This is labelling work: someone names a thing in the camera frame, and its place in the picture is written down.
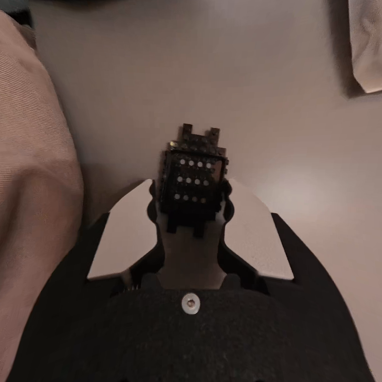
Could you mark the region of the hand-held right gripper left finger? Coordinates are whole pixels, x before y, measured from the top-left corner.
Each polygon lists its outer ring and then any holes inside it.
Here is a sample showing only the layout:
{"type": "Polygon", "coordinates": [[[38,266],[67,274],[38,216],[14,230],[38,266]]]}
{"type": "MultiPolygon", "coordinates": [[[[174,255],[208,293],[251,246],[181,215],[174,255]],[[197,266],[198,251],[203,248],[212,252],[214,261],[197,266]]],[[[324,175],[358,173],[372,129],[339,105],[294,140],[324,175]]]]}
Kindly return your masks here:
{"type": "Polygon", "coordinates": [[[146,179],[111,208],[88,280],[120,277],[125,282],[141,282],[145,274],[156,274],[164,266],[155,191],[155,181],[146,179]]]}

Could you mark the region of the white brick-print paper bag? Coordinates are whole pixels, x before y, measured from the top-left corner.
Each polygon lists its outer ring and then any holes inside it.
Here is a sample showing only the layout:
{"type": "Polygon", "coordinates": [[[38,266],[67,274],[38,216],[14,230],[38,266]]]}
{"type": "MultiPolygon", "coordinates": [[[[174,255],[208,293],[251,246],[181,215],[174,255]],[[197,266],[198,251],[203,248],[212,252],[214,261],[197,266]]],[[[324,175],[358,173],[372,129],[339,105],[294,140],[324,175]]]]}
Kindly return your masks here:
{"type": "Polygon", "coordinates": [[[382,90],[382,1],[349,0],[352,69],[367,94],[382,90]]]}

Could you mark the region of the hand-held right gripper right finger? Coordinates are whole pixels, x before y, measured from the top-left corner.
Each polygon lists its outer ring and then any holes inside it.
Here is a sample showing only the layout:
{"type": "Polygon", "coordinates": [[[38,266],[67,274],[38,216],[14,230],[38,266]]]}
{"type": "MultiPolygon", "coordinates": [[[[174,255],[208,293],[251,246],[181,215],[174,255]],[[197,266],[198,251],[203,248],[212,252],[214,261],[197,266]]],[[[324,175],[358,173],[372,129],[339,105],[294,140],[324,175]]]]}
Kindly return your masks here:
{"type": "Polygon", "coordinates": [[[268,207],[233,178],[225,184],[224,201],[217,253],[220,268],[237,274],[242,282],[292,281],[294,274],[268,207]]]}

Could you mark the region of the person's beige sweatshirt torso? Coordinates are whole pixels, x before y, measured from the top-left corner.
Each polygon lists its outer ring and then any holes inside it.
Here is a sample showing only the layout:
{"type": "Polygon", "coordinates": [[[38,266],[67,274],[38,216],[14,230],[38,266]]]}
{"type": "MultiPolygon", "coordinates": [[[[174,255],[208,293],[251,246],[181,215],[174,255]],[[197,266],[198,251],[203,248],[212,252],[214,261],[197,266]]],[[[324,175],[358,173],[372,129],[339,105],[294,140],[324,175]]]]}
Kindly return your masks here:
{"type": "Polygon", "coordinates": [[[74,246],[84,185],[33,30],[1,11],[0,378],[47,280],[74,246]]]}

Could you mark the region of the black LEGO chassis piece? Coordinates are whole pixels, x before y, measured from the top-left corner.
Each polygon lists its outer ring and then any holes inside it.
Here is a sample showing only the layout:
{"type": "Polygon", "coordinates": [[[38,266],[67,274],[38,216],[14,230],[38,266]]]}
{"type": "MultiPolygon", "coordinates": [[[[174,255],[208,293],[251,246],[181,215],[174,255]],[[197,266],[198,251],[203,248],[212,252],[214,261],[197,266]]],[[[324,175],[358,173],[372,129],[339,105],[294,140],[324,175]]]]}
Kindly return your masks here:
{"type": "Polygon", "coordinates": [[[178,136],[164,151],[160,181],[159,209],[167,215],[167,232],[179,226],[193,229],[193,236],[204,236],[207,222],[221,210],[229,160],[219,146],[220,129],[211,127],[196,134],[184,123],[178,136]]]}

